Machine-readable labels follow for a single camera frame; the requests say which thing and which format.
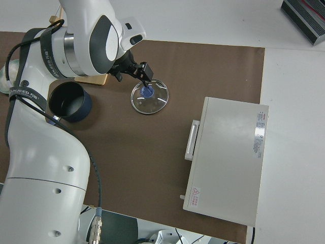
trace cable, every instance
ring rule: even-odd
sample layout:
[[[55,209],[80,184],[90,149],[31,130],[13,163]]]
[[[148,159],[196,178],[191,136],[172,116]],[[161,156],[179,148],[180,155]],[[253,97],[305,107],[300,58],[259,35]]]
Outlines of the cable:
[[[149,242],[150,239],[147,239],[147,238],[140,238],[140,239],[137,239],[134,244],[141,244],[141,243],[144,243],[144,242]]]
[[[91,210],[91,207],[86,206],[85,209],[80,212],[80,214],[83,214],[84,212],[87,212],[89,210]]]
[[[58,21],[56,21],[56,22],[54,22],[53,24],[50,24],[47,28],[52,28],[52,27],[54,27],[54,26],[56,26],[56,27],[54,27],[53,29],[52,29],[52,34],[53,33],[55,33],[55,32],[57,32],[62,26],[63,26],[63,24],[64,24],[64,20],[63,19],[60,19],[60,20],[58,20]],[[21,46],[24,46],[24,45],[29,45],[29,44],[32,44],[32,43],[34,43],[34,42],[38,42],[40,40],[40,37],[36,37],[36,38],[34,38],[34,39],[32,39],[32,40],[29,40],[29,41],[25,41],[25,42],[21,42],[21,43],[19,43],[19,44],[17,44],[16,46],[14,46],[11,50],[10,50],[10,52],[9,52],[9,54],[8,54],[8,56],[7,56],[7,59],[6,59],[6,64],[5,64],[5,74],[6,74],[6,80],[10,80],[10,78],[9,78],[9,62],[10,62],[10,60],[11,60],[11,57],[12,57],[12,55],[13,55],[13,53],[19,48],[19,47],[21,47]]]
[[[254,244],[254,239],[255,239],[255,227],[253,227],[252,241],[250,242],[250,244]]]
[[[203,238],[203,237],[204,237],[204,235],[201,236],[200,238],[196,239],[195,241],[193,241],[191,244],[194,244],[195,242],[197,242],[198,240],[200,240],[200,239]]]
[[[31,108],[32,110],[40,113],[42,116],[46,117],[47,119],[51,120],[52,122],[54,122],[56,125],[60,126],[64,131],[66,131],[67,133],[69,133],[70,135],[74,136],[78,141],[79,138],[77,137],[77,135],[75,135],[73,133],[73,131],[71,131],[68,127],[66,127],[64,124],[62,124],[61,122],[57,121],[56,119],[54,119],[53,117],[49,116],[48,114],[46,114],[45,112],[43,112],[42,110],[38,109],[37,107],[34,107],[32,104],[28,103],[27,101],[25,101],[21,96],[16,96],[16,99],[18,99],[20,102],[22,102],[23,104],[25,104],[26,106],[28,106],[29,108]],[[98,170],[98,166],[96,164],[95,159],[92,157],[91,153],[89,152],[89,150],[87,149],[87,147],[83,144],[83,146],[85,147],[88,155],[89,155],[89,159],[93,165],[93,168],[95,170],[96,176],[97,176],[97,184],[98,184],[98,194],[99,194],[99,199],[98,199],[98,207],[102,207],[102,179]]]
[[[175,228],[175,230],[176,230],[176,233],[178,234],[179,240],[180,240],[180,241],[181,241],[181,243],[183,244],[182,238],[181,238],[181,236],[179,235],[179,233],[178,233],[178,231],[177,231],[177,229],[176,229],[176,228]]]

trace blue object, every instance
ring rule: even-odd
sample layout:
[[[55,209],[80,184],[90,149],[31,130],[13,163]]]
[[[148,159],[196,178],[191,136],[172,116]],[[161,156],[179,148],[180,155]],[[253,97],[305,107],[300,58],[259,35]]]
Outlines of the blue object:
[[[154,94],[154,89],[152,88],[151,85],[149,85],[147,87],[144,86],[144,87],[142,87],[140,94],[144,98],[151,98]]]

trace white case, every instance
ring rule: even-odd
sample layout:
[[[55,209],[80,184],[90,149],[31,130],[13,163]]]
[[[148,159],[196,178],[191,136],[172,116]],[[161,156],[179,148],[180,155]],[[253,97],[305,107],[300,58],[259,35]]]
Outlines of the white case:
[[[185,210],[255,226],[268,111],[205,98]]]

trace white table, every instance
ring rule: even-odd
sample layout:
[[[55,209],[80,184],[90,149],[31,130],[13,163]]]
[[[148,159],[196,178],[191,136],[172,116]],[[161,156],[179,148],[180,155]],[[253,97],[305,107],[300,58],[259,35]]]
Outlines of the white table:
[[[280,11],[281,0],[111,3],[118,18],[136,16],[150,40],[266,47],[261,104],[270,106],[270,116],[255,243],[322,243],[325,42],[313,47]],[[46,26],[57,7],[43,0],[2,3],[0,31]]]

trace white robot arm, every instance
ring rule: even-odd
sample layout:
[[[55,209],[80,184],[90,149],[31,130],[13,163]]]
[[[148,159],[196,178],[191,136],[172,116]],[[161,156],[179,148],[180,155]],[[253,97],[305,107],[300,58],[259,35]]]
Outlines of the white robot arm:
[[[0,196],[1,243],[85,243],[78,238],[78,220],[88,183],[88,152],[31,108],[45,110],[51,82],[104,73],[121,80],[121,73],[127,73],[145,83],[153,75],[129,52],[145,38],[133,18],[117,20],[108,0],[60,3],[68,27],[55,33],[52,28],[32,29],[24,41],[40,41],[21,48],[11,90],[17,99],[11,97],[7,118],[10,166]]]

